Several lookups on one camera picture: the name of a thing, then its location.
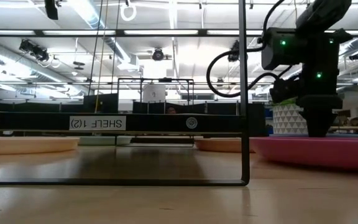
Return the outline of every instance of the geometric patterned pot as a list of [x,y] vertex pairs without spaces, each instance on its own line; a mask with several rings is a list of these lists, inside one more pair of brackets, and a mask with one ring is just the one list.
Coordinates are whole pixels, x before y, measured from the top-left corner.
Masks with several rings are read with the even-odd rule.
[[295,104],[273,107],[274,134],[308,134],[306,120],[299,114]]

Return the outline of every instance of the ceiling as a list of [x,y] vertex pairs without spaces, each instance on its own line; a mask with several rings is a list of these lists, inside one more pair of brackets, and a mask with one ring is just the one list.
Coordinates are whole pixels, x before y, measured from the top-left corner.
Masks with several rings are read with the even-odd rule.
[[[85,0],[62,1],[58,8],[59,20],[50,20],[45,13],[43,0],[0,0],[0,29],[90,29],[90,26],[80,16],[72,4],[80,4]],[[104,24],[109,29],[238,29],[238,4],[232,0],[132,0],[131,6],[136,6],[137,14],[131,21],[125,21],[117,14],[118,4],[124,7],[124,0],[94,0],[97,13],[100,12]],[[261,29],[266,13],[276,0],[252,0],[253,9],[247,10],[247,28]],[[345,28],[358,30],[358,0],[346,16],[333,25],[332,29]],[[296,16],[306,8],[306,0],[297,0],[296,6],[292,0],[286,0],[271,15],[268,26],[294,27]],[[131,15],[131,9],[125,10],[126,16]],[[14,52],[23,60],[36,60],[30,55],[23,55],[19,50],[20,37],[0,37],[0,46]],[[50,54],[50,60],[41,63],[47,69],[74,82],[83,82],[92,76],[94,81],[111,82],[112,77],[161,78],[174,72],[173,60],[154,62],[151,53],[155,48],[161,48],[164,54],[175,54],[178,78],[194,78],[196,82],[205,82],[206,69],[215,56],[230,49],[238,38],[236,37],[117,37],[117,43],[123,51],[134,54],[139,59],[143,70],[133,71],[120,68],[121,62],[114,56],[112,49],[104,44],[102,38],[79,37],[26,37],[33,43],[45,47]],[[249,47],[257,47],[256,38],[247,38]],[[248,54],[248,77],[252,81],[265,71],[260,67],[260,53]],[[339,68],[344,72],[339,78],[341,82],[358,77],[358,61],[340,59]],[[84,70],[75,70],[74,61],[83,62]],[[286,66],[279,66],[275,72],[281,72]],[[288,74],[294,73],[300,66],[294,66]],[[225,78],[225,82],[239,81],[239,64],[220,60],[212,73],[213,81]],[[272,82],[264,78],[262,82]],[[110,89],[101,85],[99,88]]]

